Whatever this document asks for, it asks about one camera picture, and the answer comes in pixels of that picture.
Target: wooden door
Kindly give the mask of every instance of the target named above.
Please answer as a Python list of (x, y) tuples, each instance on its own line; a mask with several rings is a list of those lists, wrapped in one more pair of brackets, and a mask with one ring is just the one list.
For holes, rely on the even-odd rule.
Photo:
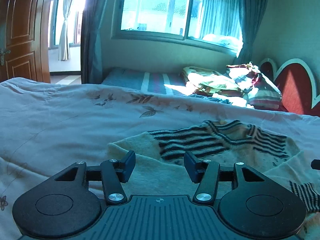
[(24, 77), (50, 83), (49, 6), (50, 0), (0, 0), (0, 82)]

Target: tied curtain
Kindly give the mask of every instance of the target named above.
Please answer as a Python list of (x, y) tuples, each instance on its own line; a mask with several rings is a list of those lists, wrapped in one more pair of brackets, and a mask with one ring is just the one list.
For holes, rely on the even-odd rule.
[(107, 0), (85, 0), (81, 29), (82, 83), (101, 84), (103, 77), (100, 29)]
[(202, 0), (199, 38), (207, 34), (231, 36), (239, 39), (238, 0)]
[(60, 35), (59, 42), (59, 60), (69, 60), (70, 59), (70, 47), (68, 41), (68, 17), (70, 15), (70, 9), (73, 0), (63, 0), (63, 25)]
[(239, 0), (239, 18), (243, 47), (233, 61), (234, 65), (251, 61), (253, 43), (257, 36), (268, 0)]

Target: window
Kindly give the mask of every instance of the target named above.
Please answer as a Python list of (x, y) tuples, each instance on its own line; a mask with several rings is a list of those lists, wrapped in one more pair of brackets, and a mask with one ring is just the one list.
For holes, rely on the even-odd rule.
[[(70, 46), (80, 45), (84, 4), (85, 0), (72, 1), (68, 17), (68, 40)], [(48, 48), (55, 49), (59, 46), (63, 21), (63, 0), (51, 0), (48, 27)]]
[(238, 0), (120, 0), (119, 6), (116, 38), (224, 47), (232, 53), (242, 47)]

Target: white wall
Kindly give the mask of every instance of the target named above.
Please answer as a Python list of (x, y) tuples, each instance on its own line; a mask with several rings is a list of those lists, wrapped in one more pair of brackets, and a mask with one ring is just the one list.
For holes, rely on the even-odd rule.
[(61, 72), (61, 71), (80, 71), (80, 47), (70, 48), (70, 59), (66, 61), (58, 60), (59, 50), (50, 49), (49, 54), (49, 71), (50, 72)]
[(320, 83), (320, 0), (269, 0), (253, 60), (259, 63), (265, 57), (278, 67), (301, 58)]
[(105, 69), (124, 67), (148, 72), (174, 73), (187, 65), (225, 70), (234, 56), (187, 45), (143, 40), (111, 39), (112, 22), (118, 8), (108, 0), (102, 22), (102, 63)]

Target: baseboard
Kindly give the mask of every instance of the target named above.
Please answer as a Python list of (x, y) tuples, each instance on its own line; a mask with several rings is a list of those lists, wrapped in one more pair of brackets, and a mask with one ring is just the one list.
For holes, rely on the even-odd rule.
[(50, 72), (50, 76), (74, 76), (74, 75), (81, 75), (81, 71)]

